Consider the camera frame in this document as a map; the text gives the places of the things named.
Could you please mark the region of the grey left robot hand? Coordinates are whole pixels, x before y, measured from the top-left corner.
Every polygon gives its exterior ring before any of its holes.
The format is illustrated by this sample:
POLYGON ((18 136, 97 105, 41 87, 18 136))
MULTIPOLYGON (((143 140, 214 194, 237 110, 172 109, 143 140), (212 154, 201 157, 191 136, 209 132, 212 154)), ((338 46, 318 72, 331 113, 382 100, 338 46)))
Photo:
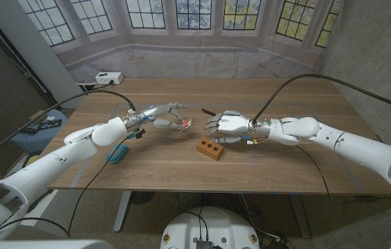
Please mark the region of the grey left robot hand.
POLYGON ((179 132, 187 129, 192 124, 192 119, 185 119, 177 109, 185 109, 187 106, 181 102, 172 102, 159 106, 150 106, 142 111, 129 111, 127 117, 123 120, 128 131, 140 129, 145 123, 152 123, 154 127, 160 129, 176 129, 179 132), (180 123, 170 122, 169 120, 160 119, 160 116, 167 114, 176 116, 180 123))

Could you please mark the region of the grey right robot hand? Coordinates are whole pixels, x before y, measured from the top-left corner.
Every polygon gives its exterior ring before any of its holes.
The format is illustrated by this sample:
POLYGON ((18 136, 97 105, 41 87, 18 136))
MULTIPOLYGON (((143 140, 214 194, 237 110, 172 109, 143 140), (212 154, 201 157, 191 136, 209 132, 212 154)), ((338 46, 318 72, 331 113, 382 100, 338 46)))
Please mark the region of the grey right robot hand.
POLYGON ((268 121, 257 121, 253 124, 249 117, 239 111, 224 111, 206 121, 205 130, 216 143, 236 143, 242 138, 268 138, 271 126, 268 121))

